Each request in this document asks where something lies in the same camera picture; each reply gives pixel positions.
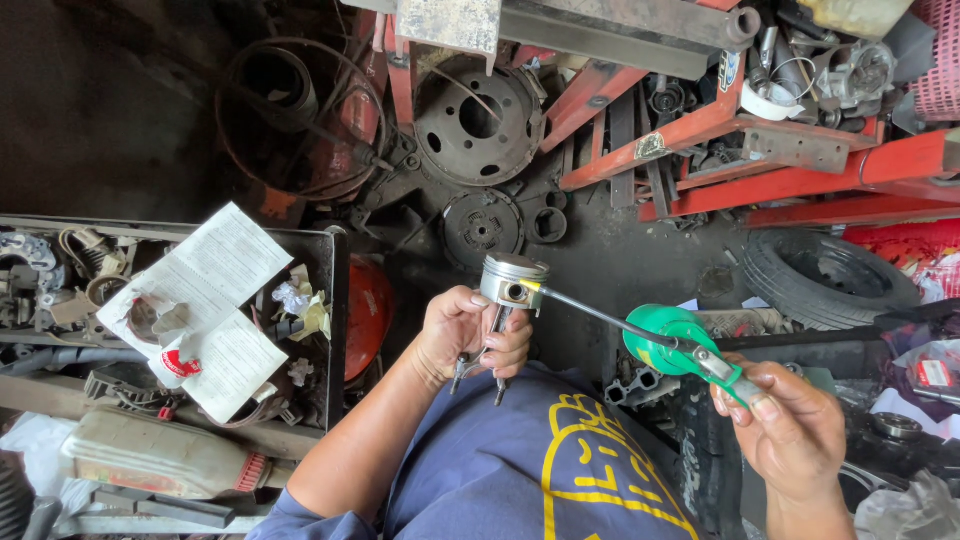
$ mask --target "blue t-shirt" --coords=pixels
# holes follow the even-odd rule
[[[385,539],[706,538],[576,374],[528,366],[500,407],[495,391],[485,373],[437,397],[396,476]],[[353,512],[313,514],[284,491],[248,536],[280,538],[375,540],[376,532]]]

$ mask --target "clutch disc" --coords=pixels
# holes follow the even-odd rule
[[[457,268],[483,273],[488,253],[519,253],[520,212],[495,189],[458,193],[444,209],[444,253]]]
[[[530,82],[517,70],[499,67],[488,77],[482,59],[464,55],[438,69],[463,87],[431,72],[417,89],[414,129],[423,172],[469,187],[502,184],[516,176],[543,139],[540,100]]]

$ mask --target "pink basket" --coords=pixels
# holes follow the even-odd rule
[[[917,114],[929,121],[960,120],[960,0],[919,0],[913,12],[937,31],[937,66],[910,85],[917,90]]]

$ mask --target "paper manual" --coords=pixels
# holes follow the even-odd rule
[[[224,424],[287,358],[237,308],[292,260],[230,203],[97,318]]]

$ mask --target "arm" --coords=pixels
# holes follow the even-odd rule
[[[766,480],[770,540],[856,540],[837,479],[847,451],[840,404],[777,363],[727,360],[764,390],[747,410],[716,385],[710,389],[717,411],[732,417],[747,461]]]
[[[287,483],[290,495],[320,516],[354,511],[372,519],[420,421],[453,377],[457,356],[492,345],[481,361],[500,378],[515,376],[526,361],[533,333],[527,313],[515,310],[506,331],[488,333],[493,307],[462,286],[435,298],[423,331],[383,380],[297,467]]]

